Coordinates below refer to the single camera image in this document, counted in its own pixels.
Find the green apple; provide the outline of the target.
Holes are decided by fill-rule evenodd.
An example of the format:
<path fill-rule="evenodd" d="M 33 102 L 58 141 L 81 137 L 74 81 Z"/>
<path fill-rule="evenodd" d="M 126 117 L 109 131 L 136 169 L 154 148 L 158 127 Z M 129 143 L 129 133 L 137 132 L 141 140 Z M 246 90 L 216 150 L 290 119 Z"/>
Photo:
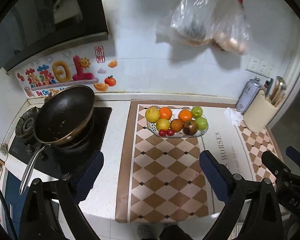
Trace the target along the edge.
<path fill-rule="evenodd" d="M 195 122 L 196 122 L 196 124 L 198 126 L 198 129 L 200 131 L 203 131 L 203 130 L 207 129 L 208 126 L 209 126 L 208 122 L 207 122 L 207 119 L 204 118 L 204 117 L 198 117 L 198 118 L 196 118 Z"/>
<path fill-rule="evenodd" d="M 194 107 L 191 109 L 191 113 L 192 113 L 193 118 L 196 119 L 196 118 L 202 116 L 202 114 L 203 114 L 203 109 L 202 109 L 200 106 L 194 106 Z"/>

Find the brownish red apple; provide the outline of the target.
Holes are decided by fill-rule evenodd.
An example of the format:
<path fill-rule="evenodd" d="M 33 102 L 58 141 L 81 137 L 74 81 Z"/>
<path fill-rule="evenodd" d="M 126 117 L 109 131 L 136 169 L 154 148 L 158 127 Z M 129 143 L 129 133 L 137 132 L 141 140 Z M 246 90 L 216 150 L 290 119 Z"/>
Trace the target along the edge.
<path fill-rule="evenodd" d="M 183 133 L 185 135 L 194 135 L 198 131 L 198 125 L 194 120 L 184 122 Z"/>

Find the small orange tangerine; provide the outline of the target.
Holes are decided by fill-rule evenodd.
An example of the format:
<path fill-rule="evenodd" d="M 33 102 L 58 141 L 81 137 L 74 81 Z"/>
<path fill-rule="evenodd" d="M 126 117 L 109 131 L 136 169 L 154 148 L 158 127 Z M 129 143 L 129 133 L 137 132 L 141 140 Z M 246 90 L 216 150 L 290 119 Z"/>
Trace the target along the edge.
<path fill-rule="evenodd" d="M 179 112 L 178 114 L 178 119 L 182 122 L 185 123 L 186 121 L 191 120 L 193 117 L 192 112 L 188 109 L 183 109 Z"/>

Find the red cherry tomato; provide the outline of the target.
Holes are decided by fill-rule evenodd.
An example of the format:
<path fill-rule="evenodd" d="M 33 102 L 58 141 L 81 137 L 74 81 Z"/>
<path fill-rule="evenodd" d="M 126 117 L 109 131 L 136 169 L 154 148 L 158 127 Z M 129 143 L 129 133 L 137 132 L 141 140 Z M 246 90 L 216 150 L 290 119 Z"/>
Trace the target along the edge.
<path fill-rule="evenodd" d="M 161 137 L 165 137 L 165 136 L 166 136 L 166 131 L 165 131 L 164 129 L 161 129 L 161 130 L 159 131 L 159 135 L 160 135 Z"/>
<path fill-rule="evenodd" d="M 171 137 L 175 134 L 175 131 L 173 129 L 169 129 L 166 134 Z"/>

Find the brown kiwi-like orange fruit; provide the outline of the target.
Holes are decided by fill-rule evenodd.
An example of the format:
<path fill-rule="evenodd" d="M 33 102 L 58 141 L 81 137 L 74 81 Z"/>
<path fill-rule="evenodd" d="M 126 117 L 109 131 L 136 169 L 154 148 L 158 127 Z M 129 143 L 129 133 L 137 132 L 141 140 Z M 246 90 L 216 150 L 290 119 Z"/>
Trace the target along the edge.
<path fill-rule="evenodd" d="M 180 119 L 173 119 L 170 123 L 170 129 L 175 133 L 180 132 L 183 129 L 184 123 Z"/>

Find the small yellow lemon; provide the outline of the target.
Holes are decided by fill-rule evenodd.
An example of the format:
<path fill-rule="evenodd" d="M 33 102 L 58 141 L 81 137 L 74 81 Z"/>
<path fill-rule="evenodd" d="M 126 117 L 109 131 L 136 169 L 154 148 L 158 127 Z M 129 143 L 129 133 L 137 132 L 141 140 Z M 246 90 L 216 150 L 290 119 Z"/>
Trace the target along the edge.
<path fill-rule="evenodd" d="M 170 121 L 167 119 L 161 118 L 156 122 L 156 128 L 158 131 L 160 131 L 160 130 L 168 131 L 170 129 Z"/>

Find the large yellow citrus fruit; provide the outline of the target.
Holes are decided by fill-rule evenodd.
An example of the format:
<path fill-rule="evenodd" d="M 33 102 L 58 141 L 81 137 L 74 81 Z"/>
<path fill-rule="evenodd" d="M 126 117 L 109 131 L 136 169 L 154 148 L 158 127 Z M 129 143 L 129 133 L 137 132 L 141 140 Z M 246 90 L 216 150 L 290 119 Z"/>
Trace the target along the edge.
<path fill-rule="evenodd" d="M 155 107 L 149 107 L 146 110 L 145 118 L 148 122 L 156 123 L 160 119 L 160 112 Z"/>

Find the large orange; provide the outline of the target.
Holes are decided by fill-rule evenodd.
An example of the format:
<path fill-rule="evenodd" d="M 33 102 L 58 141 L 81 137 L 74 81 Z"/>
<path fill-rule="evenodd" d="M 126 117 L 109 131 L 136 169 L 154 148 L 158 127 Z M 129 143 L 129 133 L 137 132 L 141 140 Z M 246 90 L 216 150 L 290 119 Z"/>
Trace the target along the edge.
<path fill-rule="evenodd" d="M 160 113 L 160 118 L 161 119 L 170 120 L 171 117 L 172 117 L 172 111 L 168 107 L 161 107 L 159 109 L 159 113 Z"/>

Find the white cup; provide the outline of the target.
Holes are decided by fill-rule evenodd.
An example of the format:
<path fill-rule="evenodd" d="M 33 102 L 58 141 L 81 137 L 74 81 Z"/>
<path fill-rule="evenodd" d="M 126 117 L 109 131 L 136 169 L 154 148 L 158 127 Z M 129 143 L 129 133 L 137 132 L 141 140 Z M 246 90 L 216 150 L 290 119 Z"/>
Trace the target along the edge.
<path fill-rule="evenodd" d="M 0 144 L 0 160 L 3 161 L 4 163 L 8 159 L 8 147 L 7 144 L 3 143 Z"/>

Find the white crumpled tissue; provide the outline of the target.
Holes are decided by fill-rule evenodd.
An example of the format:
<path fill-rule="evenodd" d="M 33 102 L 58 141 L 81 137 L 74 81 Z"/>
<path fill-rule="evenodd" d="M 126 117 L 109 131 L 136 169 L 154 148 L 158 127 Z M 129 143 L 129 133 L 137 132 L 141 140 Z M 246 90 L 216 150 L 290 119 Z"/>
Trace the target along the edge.
<path fill-rule="evenodd" d="M 233 126 L 240 126 L 243 120 L 243 115 L 230 107 L 224 110 L 224 115 Z"/>

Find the silver spray can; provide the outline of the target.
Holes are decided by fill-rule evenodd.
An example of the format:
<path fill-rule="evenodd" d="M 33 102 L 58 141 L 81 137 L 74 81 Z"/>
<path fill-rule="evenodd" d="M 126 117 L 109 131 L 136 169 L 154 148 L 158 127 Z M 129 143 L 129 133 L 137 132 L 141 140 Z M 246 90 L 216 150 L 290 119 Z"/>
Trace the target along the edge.
<path fill-rule="evenodd" d="M 244 114 L 245 111 L 250 106 L 251 102 L 253 101 L 254 97 L 258 93 L 261 88 L 260 78 L 256 76 L 254 79 L 250 79 L 242 90 L 242 93 L 239 97 L 239 100 L 236 104 L 236 110 Z"/>

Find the spiral gas burner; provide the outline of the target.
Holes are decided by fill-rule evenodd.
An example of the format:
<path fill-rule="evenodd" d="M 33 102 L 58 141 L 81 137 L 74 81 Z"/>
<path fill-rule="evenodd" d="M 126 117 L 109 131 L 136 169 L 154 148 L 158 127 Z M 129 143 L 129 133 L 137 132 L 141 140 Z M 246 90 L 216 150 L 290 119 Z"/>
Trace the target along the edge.
<path fill-rule="evenodd" d="M 30 137 L 33 134 L 34 124 L 39 114 L 38 107 L 27 110 L 18 120 L 15 128 L 15 136 L 18 138 Z"/>

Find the black frying pan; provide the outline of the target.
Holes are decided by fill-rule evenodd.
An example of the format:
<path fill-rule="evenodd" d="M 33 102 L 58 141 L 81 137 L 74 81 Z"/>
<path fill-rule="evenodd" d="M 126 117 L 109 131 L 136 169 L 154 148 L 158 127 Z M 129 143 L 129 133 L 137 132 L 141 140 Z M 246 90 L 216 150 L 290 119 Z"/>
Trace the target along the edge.
<path fill-rule="evenodd" d="M 73 141 L 86 127 L 94 111 L 94 100 L 95 94 L 91 88 L 77 85 L 61 90 L 44 103 L 33 127 L 40 147 L 25 168 L 19 194 L 24 194 L 40 153 L 47 147 Z"/>

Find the checkered brown table mat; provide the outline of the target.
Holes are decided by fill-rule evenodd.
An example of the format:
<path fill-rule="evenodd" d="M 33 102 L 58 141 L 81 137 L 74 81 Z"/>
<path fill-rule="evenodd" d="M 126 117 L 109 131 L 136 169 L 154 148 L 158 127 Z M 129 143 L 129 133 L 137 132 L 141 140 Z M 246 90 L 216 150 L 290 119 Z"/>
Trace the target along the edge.
<path fill-rule="evenodd" d="M 209 127 L 197 137 L 161 137 L 145 118 L 149 107 L 168 107 L 177 118 L 181 110 L 193 106 L 177 101 L 130 104 L 117 185 L 117 222 L 178 222 L 219 212 L 222 203 L 199 165 L 204 150 L 247 180 L 275 180 L 261 163 L 264 151 L 281 154 L 270 129 L 253 133 L 244 123 L 233 125 L 224 114 L 224 103 L 200 104 Z"/>

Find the floral oval glass plate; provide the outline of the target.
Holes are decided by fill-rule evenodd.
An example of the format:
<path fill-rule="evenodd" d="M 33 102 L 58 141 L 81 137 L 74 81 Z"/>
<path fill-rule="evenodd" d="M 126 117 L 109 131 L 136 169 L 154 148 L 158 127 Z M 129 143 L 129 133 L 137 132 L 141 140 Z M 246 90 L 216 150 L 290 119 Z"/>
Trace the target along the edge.
<path fill-rule="evenodd" d="M 176 119 L 179 115 L 179 113 L 182 111 L 182 109 L 178 109 L 178 108 L 173 108 L 171 109 L 172 111 L 172 117 L 170 118 L 169 122 L 172 122 L 172 120 Z M 153 132 L 155 135 L 160 136 L 159 134 L 159 130 L 157 130 L 157 125 L 156 123 L 152 123 L 147 121 L 147 128 Z M 183 132 L 183 129 L 181 129 L 179 132 L 175 132 L 174 135 L 170 136 L 170 135 L 165 135 L 165 137 L 172 137 L 172 138 L 194 138 L 194 137 L 201 137 L 203 136 L 209 129 L 209 124 L 207 123 L 206 120 L 206 125 L 205 125 L 205 129 L 203 130 L 197 130 L 196 133 L 189 135 L 189 134 L 185 134 Z"/>

